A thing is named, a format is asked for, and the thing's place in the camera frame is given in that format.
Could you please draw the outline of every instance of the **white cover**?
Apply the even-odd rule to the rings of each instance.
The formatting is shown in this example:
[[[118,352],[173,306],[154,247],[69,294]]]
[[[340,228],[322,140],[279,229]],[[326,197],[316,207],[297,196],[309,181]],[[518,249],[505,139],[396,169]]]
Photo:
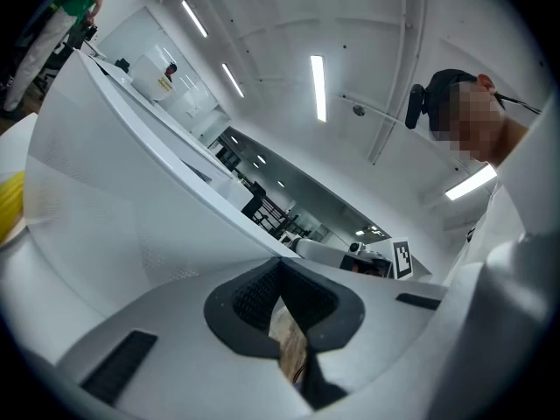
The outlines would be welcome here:
[[[24,215],[53,268],[104,315],[173,278],[297,257],[185,166],[81,52],[38,116]]]

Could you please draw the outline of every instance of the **black rubber pad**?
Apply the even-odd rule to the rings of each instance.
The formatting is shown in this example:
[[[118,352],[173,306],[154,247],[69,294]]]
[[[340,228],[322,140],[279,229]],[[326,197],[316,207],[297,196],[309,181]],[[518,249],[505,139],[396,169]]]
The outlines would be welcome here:
[[[441,300],[417,296],[416,294],[409,294],[408,292],[399,294],[398,296],[396,296],[396,300],[398,300],[399,302],[403,302],[404,304],[414,305],[420,308],[425,308],[426,310],[433,311],[435,311],[441,303]]]
[[[147,332],[131,332],[81,384],[90,395],[112,405],[158,340]]]

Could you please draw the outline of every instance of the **ceiling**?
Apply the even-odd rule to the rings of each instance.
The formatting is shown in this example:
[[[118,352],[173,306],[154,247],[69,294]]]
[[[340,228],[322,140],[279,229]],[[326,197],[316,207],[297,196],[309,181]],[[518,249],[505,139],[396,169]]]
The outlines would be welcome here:
[[[231,97],[220,101],[222,107],[236,113],[234,127],[243,119],[274,132],[281,123],[304,149],[320,136],[350,145],[370,164],[398,175],[452,241],[484,213],[495,183],[453,203],[442,197],[481,165],[433,143],[425,116],[416,131],[394,123],[391,118],[405,116],[412,83],[425,85],[438,69],[464,68],[490,74],[503,93],[537,107],[552,85],[519,22],[488,6],[494,0],[186,1],[212,39],[200,44],[205,60],[217,68],[227,62],[245,94],[237,97],[217,72]],[[185,17],[189,36],[196,37],[191,24]],[[506,49],[500,36],[523,41]],[[310,55],[325,59],[325,124],[316,116]],[[364,116],[354,114],[354,104]],[[521,119],[532,120],[526,114]]]

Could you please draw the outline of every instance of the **black slot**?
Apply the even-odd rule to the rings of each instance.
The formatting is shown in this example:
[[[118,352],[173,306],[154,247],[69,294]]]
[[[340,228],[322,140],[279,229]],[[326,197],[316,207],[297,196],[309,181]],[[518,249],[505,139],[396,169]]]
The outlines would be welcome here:
[[[113,405],[158,340],[147,332],[131,332],[81,384],[90,395]]]
[[[363,302],[347,287],[292,260],[273,258],[218,286],[205,302],[204,316],[236,353],[278,359],[278,343],[268,332],[280,297],[314,353],[344,347],[365,315]]]
[[[417,296],[416,294],[409,294],[408,292],[399,294],[398,296],[396,296],[396,300],[398,300],[399,302],[403,302],[404,304],[414,305],[420,308],[425,308],[426,310],[433,311],[435,311],[441,303],[441,300]]]

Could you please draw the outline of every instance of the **ceiling light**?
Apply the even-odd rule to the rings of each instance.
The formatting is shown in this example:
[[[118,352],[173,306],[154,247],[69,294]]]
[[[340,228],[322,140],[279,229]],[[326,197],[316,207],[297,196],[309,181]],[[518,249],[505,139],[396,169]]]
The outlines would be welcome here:
[[[189,75],[188,75],[188,74],[186,74],[185,76],[186,76],[186,78],[191,82],[191,84],[194,85],[194,88],[196,88],[197,90],[200,90],[198,87],[196,87],[196,84],[193,82],[193,80],[192,80],[191,78],[189,78]]]
[[[235,90],[237,90],[237,92],[239,93],[239,95],[241,96],[241,98],[245,98],[245,95],[243,94],[242,90],[239,88],[239,86],[237,85],[237,82],[235,82],[234,76],[231,74],[231,72],[229,71],[229,68],[226,64],[222,64],[221,65],[223,67],[223,69],[226,71],[227,76],[229,77],[229,79],[234,83],[235,86]]]
[[[193,10],[191,9],[191,7],[186,3],[185,0],[183,0],[183,8],[185,8],[185,11],[187,12],[187,14],[189,16],[191,16],[192,21],[194,22],[194,24],[197,26],[197,28],[199,29],[200,33],[202,34],[202,36],[204,36],[205,38],[208,37],[208,33],[207,31],[204,29],[204,26],[202,26],[202,23],[199,21],[199,18],[196,17],[196,14],[194,14]]]
[[[496,177],[496,171],[489,164],[484,168],[473,174],[466,181],[461,182],[459,185],[454,186],[451,190],[445,192],[450,200],[455,200],[467,193],[475,190],[479,186],[483,186],[486,182]]]
[[[173,61],[173,63],[177,62],[173,57],[172,54],[170,52],[167,51],[167,48],[164,47],[165,52],[169,55],[169,57],[171,58],[171,60]]]
[[[311,56],[311,69],[315,83],[315,99],[317,101],[317,118],[326,122],[325,70],[322,56]]]

